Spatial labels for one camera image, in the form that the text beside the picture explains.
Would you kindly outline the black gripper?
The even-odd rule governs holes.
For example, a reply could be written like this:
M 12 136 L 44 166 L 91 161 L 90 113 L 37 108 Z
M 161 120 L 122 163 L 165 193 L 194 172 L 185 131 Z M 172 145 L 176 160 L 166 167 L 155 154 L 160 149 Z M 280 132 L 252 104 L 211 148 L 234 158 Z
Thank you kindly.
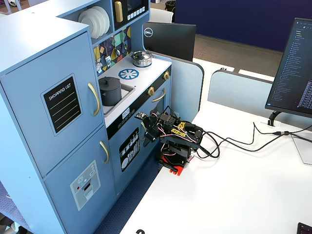
M 146 147 L 150 141 L 154 142 L 159 137 L 160 130 L 158 129 L 157 124 L 158 116 L 156 113 L 151 113 L 149 116 L 145 116 L 145 124 L 141 123 L 144 129 L 144 136 L 142 138 L 144 147 Z

